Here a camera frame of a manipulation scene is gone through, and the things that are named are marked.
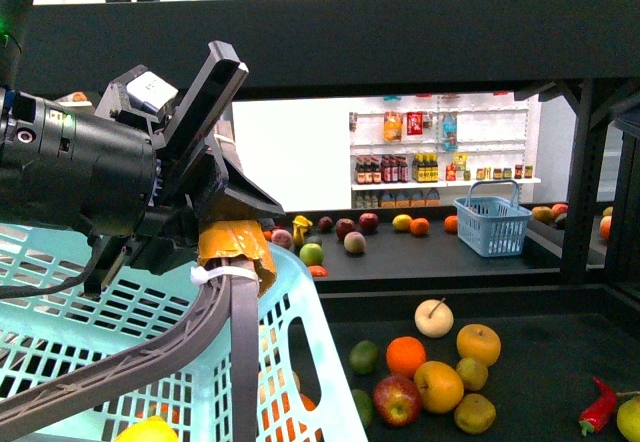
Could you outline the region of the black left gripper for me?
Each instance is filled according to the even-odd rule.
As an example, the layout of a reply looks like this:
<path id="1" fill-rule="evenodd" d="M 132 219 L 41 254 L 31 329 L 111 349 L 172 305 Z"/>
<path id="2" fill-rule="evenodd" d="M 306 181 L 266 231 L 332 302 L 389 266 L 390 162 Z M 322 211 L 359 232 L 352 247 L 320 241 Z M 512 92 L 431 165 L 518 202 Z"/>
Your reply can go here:
<path id="1" fill-rule="evenodd" d="M 214 134 L 214 145 L 206 142 L 248 75 L 230 44 L 213 41 L 208 50 L 178 105 L 161 79 L 115 79 L 99 104 L 104 142 L 92 153 L 84 198 L 88 295 L 100 294 L 124 265 L 156 275 L 177 266 L 212 204 L 215 220 L 284 216 L 243 173 L 233 140 Z"/>

